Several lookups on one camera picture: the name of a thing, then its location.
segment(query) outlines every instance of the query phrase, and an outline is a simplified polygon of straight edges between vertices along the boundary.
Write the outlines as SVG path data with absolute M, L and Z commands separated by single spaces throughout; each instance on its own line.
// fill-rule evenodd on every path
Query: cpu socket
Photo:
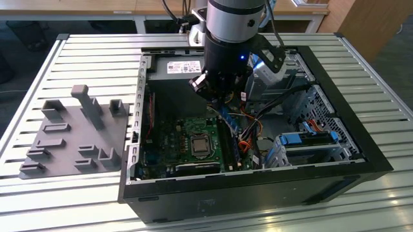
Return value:
M 191 140 L 191 154 L 195 158 L 203 160 L 211 155 L 208 134 L 193 134 Z

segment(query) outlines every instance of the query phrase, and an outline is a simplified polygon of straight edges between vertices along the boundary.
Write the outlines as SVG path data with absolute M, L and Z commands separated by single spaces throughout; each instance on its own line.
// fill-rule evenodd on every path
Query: table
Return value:
M 275 37 L 266 34 L 272 44 Z M 413 224 L 413 113 L 348 42 L 332 34 L 282 34 L 286 45 L 308 45 L 394 171 L 327 203 L 144 225 L 117 204 L 120 172 L 20 180 L 18 167 L 33 142 L 45 99 L 69 98 L 89 86 L 100 104 L 131 105 L 140 47 L 187 46 L 179 34 L 70 35 L 57 40 L 0 140 L 1 231 L 370 231 Z
M 132 20 L 136 0 L 0 0 L 0 20 Z
M 181 0 L 167 3 L 180 15 Z M 310 21 L 306 32 L 315 33 L 328 10 L 295 7 L 291 0 L 278 0 L 274 13 L 276 20 Z M 0 20 L 133 20 L 137 33 L 145 33 L 144 20 L 168 19 L 160 0 L 0 0 Z
M 181 15 L 181 0 L 168 0 L 168 8 L 175 15 Z M 320 25 L 324 15 L 328 14 L 328 9 L 314 7 L 296 7 L 291 0 L 276 0 L 274 8 L 275 20 L 286 21 L 310 21 L 306 33 L 315 33 Z M 145 33 L 144 20 L 167 20 L 164 9 L 159 0 L 136 0 L 133 20 L 136 23 L 137 33 Z

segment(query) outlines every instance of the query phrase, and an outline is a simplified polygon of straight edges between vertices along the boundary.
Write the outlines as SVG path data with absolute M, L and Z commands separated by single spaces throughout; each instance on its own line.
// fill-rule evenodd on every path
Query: metal slotted table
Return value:
M 267 34 L 272 44 L 275 37 Z M 308 45 L 394 171 L 327 203 L 145 225 L 117 204 L 120 172 L 20 180 L 18 167 L 38 130 L 46 99 L 77 105 L 74 84 L 99 103 L 131 105 L 140 47 L 187 46 L 179 34 L 70 35 L 57 40 L 0 140 L 1 231 L 371 231 L 413 228 L 413 113 L 343 38 L 283 34 Z

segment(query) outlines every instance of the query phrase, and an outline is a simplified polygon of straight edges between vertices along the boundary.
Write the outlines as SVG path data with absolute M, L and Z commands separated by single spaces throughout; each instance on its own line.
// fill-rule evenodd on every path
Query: wooden desk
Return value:
M 169 10 L 175 15 L 181 15 L 181 0 L 165 0 Z M 291 0 L 276 0 L 274 8 L 275 20 L 278 21 L 308 21 L 306 33 L 315 33 L 322 22 L 323 16 L 328 14 L 326 8 L 302 8 L 295 7 Z M 168 19 L 167 13 L 163 9 L 160 0 L 136 0 L 135 8 L 135 23 L 137 33 L 144 32 L 144 20 Z
M 136 0 L 0 0 L 0 15 L 132 14 Z
M 173 14 L 181 14 L 181 0 L 165 0 L 169 10 Z M 274 8 L 275 15 L 327 15 L 328 9 L 295 7 L 291 0 L 276 0 Z M 135 14 L 139 15 L 165 15 L 160 0 L 136 0 Z
M 167 4 L 180 15 L 181 0 L 167 0 Z M 279 21 L 308 21 L 306 32 L 314 33 L 328 10 L 278 0 L 274 14 Z M 160 0 L 0 0 L 0 20 L 133 20 L 137 33 L 145 33 L 143 21 L 151 19 L 169 19 Z

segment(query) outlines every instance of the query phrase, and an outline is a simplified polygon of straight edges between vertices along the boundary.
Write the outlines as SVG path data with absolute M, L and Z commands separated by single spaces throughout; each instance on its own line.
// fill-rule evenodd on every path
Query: gray plastic block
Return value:
M 69 130 L 70 130 L 70 125 L 68 123 L 54 123 L 54 124 L 44 125 L 42 127 L 44 133 L 64 132 Z
M 92 171 L 97 165 L 92 158 L 88 159 L 77 159 L 74 160 L 74 167 L 77 168 L 79 171 Z
M 92 109 L 99 114 L 97 103 L 93 100 L 91 101 L 95 106 Z M 54 120 L 50 121 L 48 117 L 44 118 L 30 147 L 30 149 L 34 149 L 33 159 L 30 159 L 32 154 L 29 154 L 24 161 L 24 164 L 28 165 L 40 162 L 44 170 L 41 171 L 41 168 L 38 168 L 37 172 L 20 172 L 18 178 L 30 179 L 119 171 L 120 162 L 117 162 L 117 158 L 121 158 L 124 150 L 129 105 L 123 104 L 123 106 L 119 106 L 119 109 L 124 108 L 125 114 L 123 116 L 117 114 L 116 117 L 112 117 L 111 105 L 100 105 L 101 113 L 99 117 L 103 121 L 104 128 L 96 130 L 89 118 L 83 114 L 80 106 L 62 107 L 58 105 L 58 101 L 52 101 L 52 103 L 54 102 L 57 103 L 53 106 L 56 106 L 56 111 L 62 120 L 57 122 Z M 48 159 L 40 158 L 45 157 L 41 154 L 41 150 L 38 150 L 40 148 L 45 148 L 49 153 Z M 40 152 L 38 158 L 36 158 L 36 149 Z M 105 155 L 101 154 L 99 160 L 100 149 L 105 151 Z M 74 164 L 81 164 L 81 162 L 76 163 L 76 160 L 84 159 L 92 159 L 95 164 L 95 168 L 91 168 L 88 171 L 81 170 L 81 167 L 79 170 L 77 165 L 74 166 Z
M 36 162 L 38 162 L 42 159 L 48 159 L 50 155 L 52 155 L 50 152 L 45 148 L 29 149 L 26 151 L 26 157 Z
M 124 106 L 120 99 L 115 99 L 109 101 L 109 111 L 112 117 L 127 115 L 127 111 L 124 110 Z
M 97 160 L 100 161 L 104 167 L 113 167 L 120 164 L 120 157 L 117 156 L 113 148 L 111 148 L 109 155 L 107 155 L 104 150 L 100 149 Z
M 72 87 L 70 95 L 79 100 L 83 107 L 83 113 L 87 115 L 92 125 L 95 126 L 95 129 L 101 130 L 104 128 L 104 123 L 100 118 L 99 110 L 96 110 L 96 103 L 93 103 L 92 99 L 89 98 L 88 90 L 89 88 L 87 85 L 74 85 Z
M 38 140 L 36 143 L 36 147 L 64 147 L 65 141 L 64 139 L 48 139 L 48 140 Z
M 62 110 L 65 110 L 65 108 L 58 100 L 46 100 L 41 107 L 41 112 L 50 121 L 62 120 L 60 116 Z
M 45 167 L 41 163 L 32 162 L 20 166 L 20 172 L 26 175 L 41 174 L 45 172 Z
M 93 144 L 80 145 L 77 152 L 83 157 L 93 157 L 99 154 L 99 149 Z
M 92 104 L 95 106 L 95 109 L 96 109 L 96 111 L 99 112 L 99 115 L 100 115 L 103 113 L 103 111 L 101 111 L 101 107 L 99 105 L 97 99 L 96 98 L 91 98 L 91 100 L 92 100 Z

